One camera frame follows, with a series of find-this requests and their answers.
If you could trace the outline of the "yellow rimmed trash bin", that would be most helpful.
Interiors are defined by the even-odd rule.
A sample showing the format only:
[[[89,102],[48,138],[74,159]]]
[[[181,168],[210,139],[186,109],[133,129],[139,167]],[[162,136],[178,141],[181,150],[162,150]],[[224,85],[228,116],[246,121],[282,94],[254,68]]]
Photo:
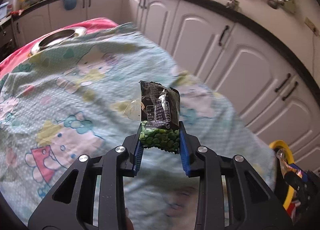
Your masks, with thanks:
[[[276,140],[270,143],[269,148],[273,149],[277,158],[276,186],[274,194],[281,201],[285,210],[287,210],[295,194],[295,190],[286,183],[284,176],[289,171],[287,166],[294,164],[295,160],[289,146],[283,140]]]

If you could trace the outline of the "blue hanging basin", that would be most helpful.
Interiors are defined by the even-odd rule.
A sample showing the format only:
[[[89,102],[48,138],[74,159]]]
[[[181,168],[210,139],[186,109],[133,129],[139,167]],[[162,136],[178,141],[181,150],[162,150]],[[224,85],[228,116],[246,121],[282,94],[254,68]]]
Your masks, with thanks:
[[[66,11],[70,11],[76,7],[78,0],[61,0],[61,1],[62,1],[64,9]]]

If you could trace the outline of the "wall power socket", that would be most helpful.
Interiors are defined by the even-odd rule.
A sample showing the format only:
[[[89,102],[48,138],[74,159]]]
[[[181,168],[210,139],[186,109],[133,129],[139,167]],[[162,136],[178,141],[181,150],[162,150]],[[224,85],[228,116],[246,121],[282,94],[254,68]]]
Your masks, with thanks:
[[[309,19],[305,18],[304,23],[307,25],[307,27],[310,28],[310,30],[313,32],[315,36],[319,36],[319,30],[318,28],[314,25],[314,23]]]

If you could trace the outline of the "steel bowl on table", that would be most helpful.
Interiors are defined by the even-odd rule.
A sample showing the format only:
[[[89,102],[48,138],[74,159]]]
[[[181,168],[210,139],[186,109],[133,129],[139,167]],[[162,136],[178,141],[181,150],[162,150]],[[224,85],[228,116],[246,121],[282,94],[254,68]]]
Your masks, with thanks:
[[[52,34],[46,36],[41,41],[37,42],[31,49],[30,55],[37,54],[51,46],[59,45],[67,39],[76,38],[83,36],[87,33],[85,27],[71,27],[66,29],[61,29],[58,32],[53,32]]]

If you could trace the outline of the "green pea snack packet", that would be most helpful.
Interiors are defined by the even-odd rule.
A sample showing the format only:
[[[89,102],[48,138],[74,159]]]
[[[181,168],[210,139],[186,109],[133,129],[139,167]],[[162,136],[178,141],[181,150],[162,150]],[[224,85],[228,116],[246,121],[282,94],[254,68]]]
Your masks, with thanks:
[[[160,83],[140,81],[141,131],[143,148],[180,152],[180,94]]]

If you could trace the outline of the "cartoon print green tablecloth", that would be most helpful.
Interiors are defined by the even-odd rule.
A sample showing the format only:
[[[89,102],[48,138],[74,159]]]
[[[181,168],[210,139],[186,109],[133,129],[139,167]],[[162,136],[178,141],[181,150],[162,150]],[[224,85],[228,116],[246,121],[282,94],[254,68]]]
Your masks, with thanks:
[[[125,24],[4,63],[1,193],[23,223],[80,155],[104,155],[136,133],[141,81],[178,90],[187,133],[218,155],[243,155],[275,187],[272,150],[231,102]]]

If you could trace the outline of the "green hanging spatula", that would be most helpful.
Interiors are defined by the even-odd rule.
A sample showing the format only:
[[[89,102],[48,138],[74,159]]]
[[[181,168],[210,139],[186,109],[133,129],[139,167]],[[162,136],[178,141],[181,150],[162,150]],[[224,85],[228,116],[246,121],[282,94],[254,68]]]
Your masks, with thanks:
[[[295,4],[295,0],[285,1],[284,10],[290,14],[295,14],[297,10],[297,6]]]

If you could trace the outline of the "steel teapot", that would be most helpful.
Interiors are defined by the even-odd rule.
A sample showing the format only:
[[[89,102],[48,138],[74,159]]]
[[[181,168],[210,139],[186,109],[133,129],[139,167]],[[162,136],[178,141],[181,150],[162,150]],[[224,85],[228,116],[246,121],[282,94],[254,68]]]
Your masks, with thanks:
[[[238,0],[228,0],[226,3],[226,8],[231,9],[233,11],[239,10],[240,2]]]

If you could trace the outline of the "white lower cabinets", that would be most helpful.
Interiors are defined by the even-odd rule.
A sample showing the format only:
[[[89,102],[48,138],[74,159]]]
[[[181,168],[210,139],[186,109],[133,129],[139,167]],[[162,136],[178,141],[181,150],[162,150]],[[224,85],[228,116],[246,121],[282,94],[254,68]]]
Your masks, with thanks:
[[[272,33],[211,0],[45,0],[14,18],[19,46],[94,18],[133,22],[184,69],[226,96],[269,144],[283,140],[296,164],[319,170],[319,86]]]

